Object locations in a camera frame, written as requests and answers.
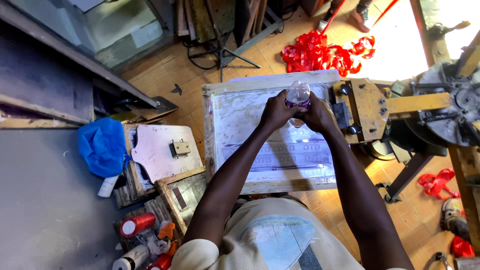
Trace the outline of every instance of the shoe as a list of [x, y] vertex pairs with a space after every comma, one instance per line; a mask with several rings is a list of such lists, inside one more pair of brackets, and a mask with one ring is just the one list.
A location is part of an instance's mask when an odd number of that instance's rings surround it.
[[355, 21], [357, 21], [360, 30], [365, 33], [370, 31], [374, 23], [374, 21], [370, 20], [368, 17], [368, 8], [365, 8], [360, 13], [357, 12], [357, 9], [354, 9], [352, 13], [350, 13], [350, 17], [354, 18]]
[[318, 23], [318, 31], [322, 32], [325, 29], [328, 22], [332, 19], [334, 12], [335, 11], [333, 9], [328, 9], [327, 13], [325, 14], [325, 17], [322, 20], [320, 20], [320, 22]]
[[450, 221], [454, 219], [464, 219], [460, 202], [455, 198], [450, 198], [442, 204], [442, 218], [440, 227], [444, 231], [450, 231]]

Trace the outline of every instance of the gray wall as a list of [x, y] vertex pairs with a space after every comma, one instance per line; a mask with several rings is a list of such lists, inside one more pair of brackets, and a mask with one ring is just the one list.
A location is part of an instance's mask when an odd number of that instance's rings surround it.
[[118, 210], [96, 195], [75, 129], [0, 130], [1, 269], [111, 269]]

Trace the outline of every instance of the tiled floor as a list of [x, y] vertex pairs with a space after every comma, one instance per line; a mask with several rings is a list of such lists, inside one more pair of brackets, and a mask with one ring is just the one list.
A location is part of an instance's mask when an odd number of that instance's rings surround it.
[[[390, 0], [374, 0], [370, 7], [370, 16], [377, 18], [389, 3]], [[329, 42], [343, 45], [365, 35], [348, 20], [349, 12], [355, 6], [355, 1], [347, 1], [344, 4], [326, 32]], [[285, 73], [286, 64], [281, 58], [281, 50], [284, 46], [293, 44], [297, 36], [312, 30], [318, 24], [322, 12], [325, 11], [326, 9], [309, 18], [299, 8], [290, 19], [285, 21], [282, 33], [270, 35], [242, 54], [260, 64], [262, 68], [257, 69], [235, 59], [224, 69], [224, 81], [246, 76]], [[372, 29], [370, 35], [376, 37], [376, 55], [362, 63], [362, 71], [349, 77], [402, 80], [427, 69], [409, 1], [399, 1]], [[228, 40], [227, 47], [235, 49], [232, 37]], [[201, 47], [191, 48], [190, 54], [201, 51], [204, 51]], [[201, 66], [215, 64], [211, 55], [195, 61]], [[147, 95], [151, 97], [160, 95], [177, 104], [180, 109], [168, 115], [165, 121], [169, 124], [191, 127], [197, 147], [204, 158], [201, 85], [218, 83], [219, 71], [217, 69], [205, 71], [195, 67], [187, 59], [186, 48], [181, 43], [177, 43], [145, 59], [124, 73], [123, 77]], [[181, 87], [181, 96], [170, 92], [175, 88], [175, 84]], [[423, 169], [422, 173], [436, 174], [441, 169], [450, 167], [452, 165], [448, 157], [436, 157]], [[366, 172], [376, 184], [393, 181], [402, 168], [403, 164], [396, 161], [374, 161], [366, 168]], [[448, 186], [458, 190], [455, 179]], [[360, 259], [357, 242], [345, 222], [336, 190], [300, 192], [295, 195], [302, 198], [318, 219], [357, 259]], [[450, 232], [442, 232], [438, 225], [442, 201], [425, 195], [422, 188], [415, 182], [408, 185], [401, 197], [404, 199], [403, 202], [387, 205], [387, 207], [415, 268], [423, 269], [434, 252], [448, 253], [453, 235]], [[441, 269], [441, 267], [435, 263], [431, 269]]]

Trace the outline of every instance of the red stick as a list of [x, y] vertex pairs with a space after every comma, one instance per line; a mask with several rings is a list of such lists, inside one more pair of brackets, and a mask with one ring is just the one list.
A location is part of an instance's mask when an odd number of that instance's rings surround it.
[[387, 11], [389, 11], [393, 7], [393, 5], [395, 5], [397, 2], [398, 2], [398, 0], [393, 0], [388, 5], [388, 7], [385, 9], [385, 11], [380, 15], [380, 17], [378, 17], [378, 19], [375, 21], [375, 23], [373, 25], [377, 24], [377, 22], [380, 21], [380, 19], [385, 15], [385, 13], [387, 13]]
[[342, 7], [343, 3], [345, 2], [345, 0], [342, 0], [342, 2], [338, 5], [338, 8], [335, 10], [335, 12], [333, 13], [332, 15], [332, 18], [330, 18], [330, 21], [328, 21], [327, 25], [325, 26], [324, 30], [320, 33], [321, 35], [323, 35], [325, 33], [325, 31], [327, 30], [328, 26], [330, 25], [330, 23], [333, 21], [333, 18], [335, 18], [335, 15], [336, 13], [340, 10], [340, 8]]

